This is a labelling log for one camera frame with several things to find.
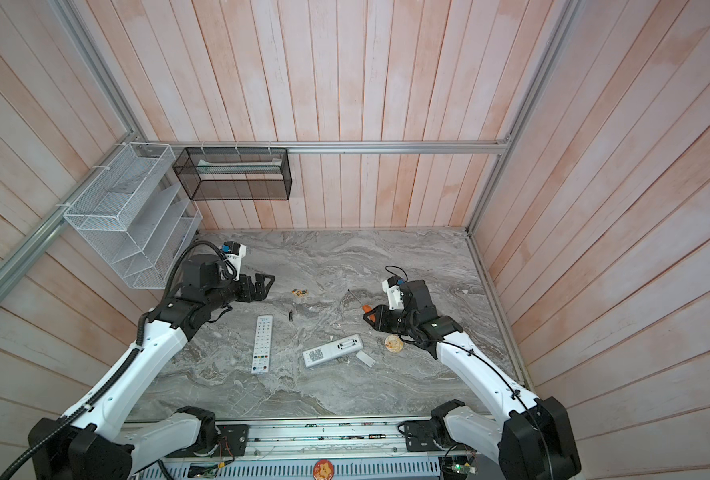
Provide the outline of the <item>white remote control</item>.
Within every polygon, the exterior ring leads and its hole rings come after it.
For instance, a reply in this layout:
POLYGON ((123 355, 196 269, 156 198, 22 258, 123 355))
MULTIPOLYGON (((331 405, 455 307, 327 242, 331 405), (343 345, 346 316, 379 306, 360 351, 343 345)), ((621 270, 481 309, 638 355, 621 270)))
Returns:
POLYGON ((262 315, 257 318, 251 373, 265 374, 269 370, 272 345, 273 317, 262 315))
POLYGON ((362 349, 363 342, 360 335, 353 334, 304 351, 303 361, 306 368, 312 368, 340 357, 357 353, 362 349))

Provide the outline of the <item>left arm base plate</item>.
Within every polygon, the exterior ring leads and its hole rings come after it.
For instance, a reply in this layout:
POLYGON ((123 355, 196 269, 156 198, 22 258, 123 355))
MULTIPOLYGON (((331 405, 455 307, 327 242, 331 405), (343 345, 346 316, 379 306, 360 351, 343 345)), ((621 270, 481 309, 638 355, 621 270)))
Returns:
POLYGON ((216 443, 211 447, 191 446, 175 451, 168 458, 205 457, 238 458, 243 457, 249 440, 248 424, 218 424, 216 443))

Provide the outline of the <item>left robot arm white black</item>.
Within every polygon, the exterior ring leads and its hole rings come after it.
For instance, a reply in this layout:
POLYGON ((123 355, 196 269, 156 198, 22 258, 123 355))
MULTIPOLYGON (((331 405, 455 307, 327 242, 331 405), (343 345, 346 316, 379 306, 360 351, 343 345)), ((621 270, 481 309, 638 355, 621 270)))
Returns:
POLYGON ((31 463, 39 479, 129 479, 178 451, 211 456, 223 444, 213 412, 186 406, 135 434, 123 425, 166 364, 235 302, 266 299, 275 278, 240 271, 247 249, 195 241, 169 273, 161 302, 138 321, 126 353, 84 397, 56 420, 43 418, 30 431, 29 447, 2 473, 11 479, 31 463))

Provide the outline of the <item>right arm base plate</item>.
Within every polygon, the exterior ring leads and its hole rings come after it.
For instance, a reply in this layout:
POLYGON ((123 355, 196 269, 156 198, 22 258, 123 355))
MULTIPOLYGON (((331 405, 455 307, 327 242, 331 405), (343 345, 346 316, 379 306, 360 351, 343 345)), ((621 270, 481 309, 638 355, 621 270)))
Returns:
POLYGON ((465 451, 472 448, 456 441, 451 433, 463 433, 471 428, 486 426, 489 418, 474 412, 469 414, 449 414, 443 418, 432 417, 430 420, 408 420, 397 426, 397 431, 404 437, 409 452, 429 452, 440 450, 465 451))

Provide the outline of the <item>orange handled screwdriver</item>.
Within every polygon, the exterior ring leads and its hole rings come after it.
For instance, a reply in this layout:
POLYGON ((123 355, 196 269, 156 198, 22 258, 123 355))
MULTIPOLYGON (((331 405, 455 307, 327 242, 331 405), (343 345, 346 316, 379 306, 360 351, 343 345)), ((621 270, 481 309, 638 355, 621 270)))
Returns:
POLYGON ((373 308, 365 303, 363 303, 351 290, 347 290, 348 294, 354 298, 362 307, 362 310, 365 314, 369 314, 373 308))

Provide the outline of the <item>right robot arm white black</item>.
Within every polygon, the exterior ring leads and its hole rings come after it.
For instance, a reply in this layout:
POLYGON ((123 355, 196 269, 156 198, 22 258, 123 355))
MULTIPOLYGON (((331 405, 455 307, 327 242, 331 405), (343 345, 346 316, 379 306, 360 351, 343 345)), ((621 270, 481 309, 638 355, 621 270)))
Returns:
POLYGON ((438 313, 422 280, 392 276, 382 283, 388 302, 363 315, 373 329, 428 352, 480 399, 481 416, 457 401, 432 413, 435 440, 465 445, 494 461, 507 479, 571 479, 582 470, 567 410, 539 398, 496 366, 453 318, 438 313))

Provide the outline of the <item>white battery cover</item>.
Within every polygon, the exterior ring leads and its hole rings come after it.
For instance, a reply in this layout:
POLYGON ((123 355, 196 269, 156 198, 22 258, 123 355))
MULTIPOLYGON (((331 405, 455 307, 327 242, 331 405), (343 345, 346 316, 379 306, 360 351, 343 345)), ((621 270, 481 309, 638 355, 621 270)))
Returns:
POLYGON ((370 357, 368 354, 366 354, 366 353, 363 352, 363 351, 357 352, 357 353, 356 353, 356 357, 357 357, 361 362, 363 362, 366 366, 368 366, 369 368, 372 368, 372 367, 375 365, 375 363, 376 363, 376 361, 375 361, 372 357, 370 357))

